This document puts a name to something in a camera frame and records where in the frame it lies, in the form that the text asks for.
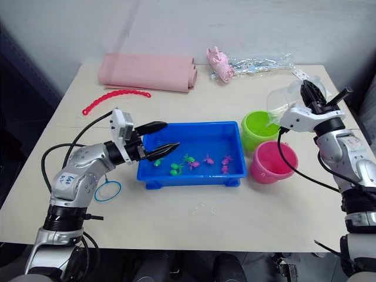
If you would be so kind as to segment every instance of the floor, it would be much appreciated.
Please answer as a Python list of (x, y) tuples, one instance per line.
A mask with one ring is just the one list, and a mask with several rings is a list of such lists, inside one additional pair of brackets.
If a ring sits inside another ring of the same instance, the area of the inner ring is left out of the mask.
[[(21, 275), (28, 259), (31, 246), (13, 263), (0, 268), (0, 282), (6, 282)], [(102, 250), (101, 270), (96, 275), (95, 281), (124, 282), (123, 273), (128, 257), (135, 257), (143, 251), (137, 250)], [(229, 252), (234, 254), (241, 262), (249, 282), (284, 282), (278, 270), (270, 263), (273, 253), (246, 253)], [(205, 282), (212, 280), (212, 267), (214, 259), (220, 254), (215, 251), (187, 251), (185, 254), (184, 274), (181, 282)], [(347, 277), (342, 272), (339, 259), (327, 254), (324, 258), (316, 257), (311, 253), (292, 253), (286, 262), (296, 264), (298, 281), (315, 282), (345, 282)]]

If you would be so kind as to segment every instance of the pink plastic cup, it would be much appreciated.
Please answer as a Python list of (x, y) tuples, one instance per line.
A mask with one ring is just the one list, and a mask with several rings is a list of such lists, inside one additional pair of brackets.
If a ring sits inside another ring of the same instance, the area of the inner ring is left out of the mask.
[[(298, 167), (298, 157), (295, 152), (281, 143), (283, 155), (295, 168)], [(293, 175), (294, 171), (283, 161), (278, 151), (277, 141), (267, 141), (260, 144), (254, 151), (251, 173), (259, 183), (270, 184)]]

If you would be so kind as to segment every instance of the red plastic chain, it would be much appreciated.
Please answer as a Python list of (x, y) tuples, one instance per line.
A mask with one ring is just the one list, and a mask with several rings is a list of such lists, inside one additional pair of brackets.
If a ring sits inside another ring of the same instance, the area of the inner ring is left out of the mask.
[(91, 103), (89, 106), (84, 108), (84, 110), (82, 110), (82, 114), (84, 116), (87, 116), (93, 108), (95, 108), (97, 105), (102, 103), (104, 100), (107, 100), (107, 99), (115, 97), (115, 96), (124, 95), (124, 94), (141, 95), (141, 96), (144, 96), (144, 97), (147, 97), (147, 98), (152, 97), (152, 95), (149, 92), (142, 92), (142, 91), (133, 90), (133, 89), (116, 90), (116, 91), (112, 91), (112, 92), (109, 92), (107, 94), (104, 94), (102, 97), (99, 97), (98, 99), (96, 99), (93, 103)]

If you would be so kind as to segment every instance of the robotic arm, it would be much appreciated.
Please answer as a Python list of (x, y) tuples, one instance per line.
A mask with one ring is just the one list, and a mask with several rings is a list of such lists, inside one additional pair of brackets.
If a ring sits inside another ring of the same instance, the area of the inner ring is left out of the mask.
[(133, 129), (130, 114), (114, 109), (110, 120), (113, 141), (78, 149), (54, 177), (50, 205), (39, 228), (25, 274), (38, 274), (52, 281), (83, 281), (80, 264), (85, 261), (77, 244), (83, 235), (83, 221), (103, 217), (87, 214), (99, 179), (117, 165), (142, 159), (156, 160), (175, 150), (179, 143), (145, 150), (141, 136), (167, 126), (152, 122)]
[[(280, 120), (283, 133), (291, 129), (317, 135), (319, 162), (333, 174), (342, 194), (342, 211), (347, 214), (349, 234), (342, 236), (340, 246), (341, 265), (348, 276), (376, 272), (376, 165), (362, 141), (345, 128), (344, 113), (337, 106), (351, 92), (346, 88), (327, 103), (319, 88), (304, 80), (300, 94), (305, 107), (295, 104)], [(376, 279), (376, 273), (369, 275)]]

